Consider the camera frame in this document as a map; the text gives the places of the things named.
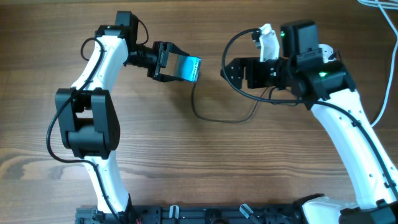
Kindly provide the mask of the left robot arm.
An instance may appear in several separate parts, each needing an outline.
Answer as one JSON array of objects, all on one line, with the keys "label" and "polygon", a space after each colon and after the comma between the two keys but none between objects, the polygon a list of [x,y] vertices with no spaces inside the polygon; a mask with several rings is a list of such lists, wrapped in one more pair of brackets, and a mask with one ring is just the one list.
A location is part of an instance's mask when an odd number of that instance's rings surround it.
[{"label": "left robot arm", "polygon": [[55,95],[57,112],[46,136],[47,147],[54,124],[60,127],[65,148],[72,150],[72,163],[82,163],[93,184],[97,206],[77,210],[77,223],[138,223],[131,196],[126,190],[116,160],[120,124],[111,92],[121,67],[147,69],[158,82],[198,79],[201,58],[182,51],[172,42],[157,41],[152,47],[137,42],[142,21],[130,11],[119,11],[113,25],[101,25],[91,38],[94,51],[80,77],[70,88]]}]

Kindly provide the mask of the Galaxy S25 smartphone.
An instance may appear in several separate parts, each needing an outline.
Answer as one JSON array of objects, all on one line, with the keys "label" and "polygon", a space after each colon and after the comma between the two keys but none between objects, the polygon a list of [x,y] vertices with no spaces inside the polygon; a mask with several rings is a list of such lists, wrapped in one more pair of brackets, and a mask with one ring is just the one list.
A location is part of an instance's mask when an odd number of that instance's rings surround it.
[{"label": "Galaxy S25 smartphone", "polygon": [[200,57],[179,55],[175,64],[174,76],[195,83],[198,80],[200,66]]}]

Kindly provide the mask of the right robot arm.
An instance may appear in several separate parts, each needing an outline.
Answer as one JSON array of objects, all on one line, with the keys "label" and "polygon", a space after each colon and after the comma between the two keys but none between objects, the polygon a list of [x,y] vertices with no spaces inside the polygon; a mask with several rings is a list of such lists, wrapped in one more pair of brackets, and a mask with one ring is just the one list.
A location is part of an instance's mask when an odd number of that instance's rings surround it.
[{"label": "right robot arm", "polygon": [[313,194],[292,204],[293,223],[396,223],[397,168],[385,152],[361,104],[356,84],[342,61],[327,56],[311,20],[249,29],[259,57],[222,61],[221,75],[236,91],[289,89],[291,105],[304,105],[332,140],[349,174],[356,200]]}]

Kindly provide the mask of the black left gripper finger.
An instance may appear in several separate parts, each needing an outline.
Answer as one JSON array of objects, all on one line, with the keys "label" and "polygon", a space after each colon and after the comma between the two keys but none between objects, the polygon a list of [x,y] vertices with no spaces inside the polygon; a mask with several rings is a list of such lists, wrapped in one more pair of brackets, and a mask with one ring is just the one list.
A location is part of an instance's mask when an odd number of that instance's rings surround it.
[{"label": "black left gripper finger", "polygon": [[173,54],[177,54],[177,55],[183,55],[183,56],[189,56],[190,54],[187,52],[184,52],[183,50],[181,50],[177,45],[175,45],[174,43],[170,43],[170,53]]},{"label": "black left gripper finger", "polygon": [[172,81],[184,81],[184,79],[180,78],[180,77],[175,77],[175,76],[165,75],[165,74],[160,73],[158,81],[160,81],[160,82],[172,82]]}]

